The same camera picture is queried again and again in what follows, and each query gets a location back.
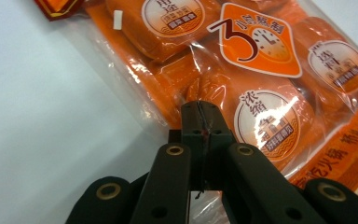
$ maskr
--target clock graphic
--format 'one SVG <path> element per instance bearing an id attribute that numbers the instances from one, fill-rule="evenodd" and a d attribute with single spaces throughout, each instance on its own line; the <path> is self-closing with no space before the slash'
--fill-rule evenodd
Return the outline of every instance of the clock graphic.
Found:
<path id="1" fill-rule="evenodd" d="M 287 62 L 290 52 L 284 43 L 271 31 L 264 28 L 255 28 L 252 39 L 258 46 L 259 52 L 272 61 Z"/>

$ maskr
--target white surface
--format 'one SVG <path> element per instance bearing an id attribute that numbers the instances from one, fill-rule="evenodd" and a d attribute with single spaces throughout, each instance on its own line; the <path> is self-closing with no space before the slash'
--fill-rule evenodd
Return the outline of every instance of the white surface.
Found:
<path id="1" fill-rule="evenodd" d="M 358 1 L 315 2 L 358 44 Z M 132 181 L 166 141 L 134 119 L 142 106 L 118 100 L 101 74 L 112 69 L 76 49 L 71 29 L 33 1 L 0 1 L 0 224 L 64 223 L 92 181 Z"/>

